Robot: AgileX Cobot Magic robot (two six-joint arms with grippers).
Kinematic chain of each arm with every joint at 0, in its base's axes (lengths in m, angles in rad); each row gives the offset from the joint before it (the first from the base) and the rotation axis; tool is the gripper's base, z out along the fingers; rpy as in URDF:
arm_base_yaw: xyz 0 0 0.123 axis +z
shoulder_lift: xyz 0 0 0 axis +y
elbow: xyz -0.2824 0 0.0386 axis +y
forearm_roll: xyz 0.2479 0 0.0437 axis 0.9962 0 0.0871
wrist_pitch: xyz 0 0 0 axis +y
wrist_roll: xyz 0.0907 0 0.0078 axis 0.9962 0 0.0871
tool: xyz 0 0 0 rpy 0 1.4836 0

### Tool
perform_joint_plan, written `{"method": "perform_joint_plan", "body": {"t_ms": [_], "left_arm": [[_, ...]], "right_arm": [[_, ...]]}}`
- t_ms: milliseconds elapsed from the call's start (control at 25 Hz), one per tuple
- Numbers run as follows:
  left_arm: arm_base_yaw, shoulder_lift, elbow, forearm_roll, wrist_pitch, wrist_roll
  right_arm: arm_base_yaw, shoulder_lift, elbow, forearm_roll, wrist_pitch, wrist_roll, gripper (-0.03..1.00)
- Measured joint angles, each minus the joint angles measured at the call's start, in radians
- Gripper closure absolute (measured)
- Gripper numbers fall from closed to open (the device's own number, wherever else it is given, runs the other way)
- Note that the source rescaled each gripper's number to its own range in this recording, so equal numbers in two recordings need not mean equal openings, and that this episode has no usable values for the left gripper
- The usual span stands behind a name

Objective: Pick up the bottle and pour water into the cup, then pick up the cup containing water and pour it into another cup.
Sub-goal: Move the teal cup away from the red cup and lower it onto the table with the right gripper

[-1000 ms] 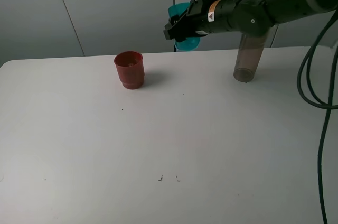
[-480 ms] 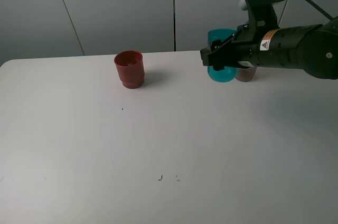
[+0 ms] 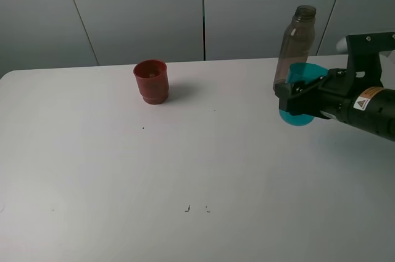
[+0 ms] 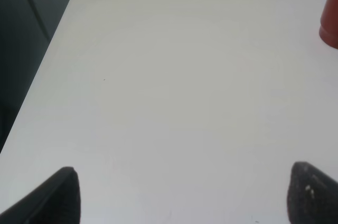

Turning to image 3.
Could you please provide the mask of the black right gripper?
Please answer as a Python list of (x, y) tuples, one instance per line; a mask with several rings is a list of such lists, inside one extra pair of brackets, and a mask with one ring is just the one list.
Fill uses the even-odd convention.
[(292, 116), (326, 116), (372, 134), (391, 133), (391, 90), (383, 86), (341, 89), (345, 69), (331, 69), (312, 82), (275, 85), (279, 109)]

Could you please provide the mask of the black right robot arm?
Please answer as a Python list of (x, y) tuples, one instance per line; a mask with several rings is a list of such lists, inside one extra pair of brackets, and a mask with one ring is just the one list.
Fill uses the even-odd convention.
[(277, 84), (279, 108), (293, 116), (306, 114), (333, 119), (394, 141), (394, 90), (380, 79), (351, 75), (346, 69), (330, 69), (313, 82)]

